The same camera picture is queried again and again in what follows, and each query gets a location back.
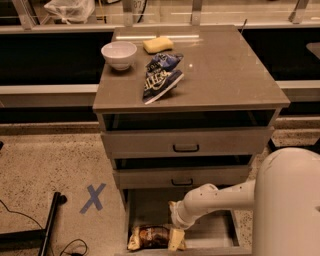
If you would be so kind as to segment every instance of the drawer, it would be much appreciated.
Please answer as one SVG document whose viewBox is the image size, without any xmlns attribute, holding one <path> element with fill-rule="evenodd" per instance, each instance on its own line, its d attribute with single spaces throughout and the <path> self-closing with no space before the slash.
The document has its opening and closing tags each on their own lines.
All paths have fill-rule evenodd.
<svg viewBox="0 0 320 256">
<path fill-rule="evenodd" d="M 197 187 L 206 183 L 234 185 L 245 182 L 248 166 L 184 169 L 134 169 L 113 171 L 119 189 Z"/>
<path fill-rule="evenodd" d="M 124 248 L 120 255 L 168 255 L 167 249 L 142 249 L 134 253 L 126 250 L 132 227 L 171 223 L 169 201 L 179 201 L 186 188 L 138 189 L 128 191 L 127 225 Z M 218 211 L 200 218 L 185 232 L 186 250 L 170 255 L 249 255 L 239 246 L 239 231 L 230 211 Z"/>
<path fill-rule="evenodd" d="M 260 153 L 273 127 L 102 132 L 109 158 L 148 158 Z"/>
<path fill-rule="evenodd" d="M 98 114 L 107 131 L 269 126 L 275 110 Z"/>
</svg>

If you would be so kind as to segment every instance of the gray drawer front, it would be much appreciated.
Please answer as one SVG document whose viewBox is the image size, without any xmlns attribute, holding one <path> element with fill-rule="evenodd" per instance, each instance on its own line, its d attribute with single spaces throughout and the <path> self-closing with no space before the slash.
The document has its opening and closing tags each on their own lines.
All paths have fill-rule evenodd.
<svg viewBox="0 0 320 256">
<path fill-rule="evenodd" d="M 244 182 L 250 168 L 234 166 L 223 168 L 186 168 L 180 170 L 147 169 L 113 171 L 119 189 L 193 187 L 206 183 L 233 185 Z"/>
<path fill-rule="evenodd" d="M 273 128 L 102 133 L 110 158 L 261 153 Z"/>
</svg>

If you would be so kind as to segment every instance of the cabinet top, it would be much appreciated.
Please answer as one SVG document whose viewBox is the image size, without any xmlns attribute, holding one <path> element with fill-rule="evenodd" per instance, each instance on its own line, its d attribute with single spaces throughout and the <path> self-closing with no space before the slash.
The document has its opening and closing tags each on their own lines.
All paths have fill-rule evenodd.
<svg viewBox="0 0 320 256">
<path fill-rule="evenodd" d="M 184 78 L 159 100 L 145 105 L 145 66 L 151 61 L 142 45 L 168 36 L 182 53 Z M 104 66 L 93 109 L 96 113 L 246 110 L 286 107 L 289 100 L 234 26 L 117 28 L 115 40 L 137 45 L 137 57 L 126 71 Z"/>
</svg>

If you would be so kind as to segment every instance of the drawer unit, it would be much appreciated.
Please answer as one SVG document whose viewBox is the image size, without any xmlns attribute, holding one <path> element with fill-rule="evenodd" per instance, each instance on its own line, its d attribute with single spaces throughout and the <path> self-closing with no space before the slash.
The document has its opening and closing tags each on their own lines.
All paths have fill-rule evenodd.
<svg viewBox="0 0 320 256">
<path fill-rule="evenodd" d="M 177 66 L 184 77 L 145 105 L 145 66 L 152 56 L 142 40 L 161 35 L 179 35 L 173 52 L 184 55 Z M 133 226 L 170 222 L 168 201 L 181 200 L 188 190 L 245 181 L 290 102 L 233 26 L 125 27 L 115 29 L 113 40 L 119 36 L 136 44 L 135 63 L 122 72 L 105 65 L 93 110 L 126 204 L 127 243 Z M 201 218 L 186 233 L 188 249 L 173 255 L 248 255 L 232 216 L 223 211 Z M 123 254 L 168 251 L 132 253 L 124 246 L 117 255 Z"/>
</svg>

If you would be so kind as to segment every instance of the white bowl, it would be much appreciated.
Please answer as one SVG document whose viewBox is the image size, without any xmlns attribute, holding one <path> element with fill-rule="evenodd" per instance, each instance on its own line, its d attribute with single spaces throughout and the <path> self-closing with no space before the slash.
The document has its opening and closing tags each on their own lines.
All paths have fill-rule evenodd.
<svg viewBox="0 0 320 256">
<path fill-rule="evenodd" d="M 116 70 L 126 70 L 134 62 L 137 46 L 130 42 L 116 41 L 102 47 L 106 62 Z"/>
</svg>

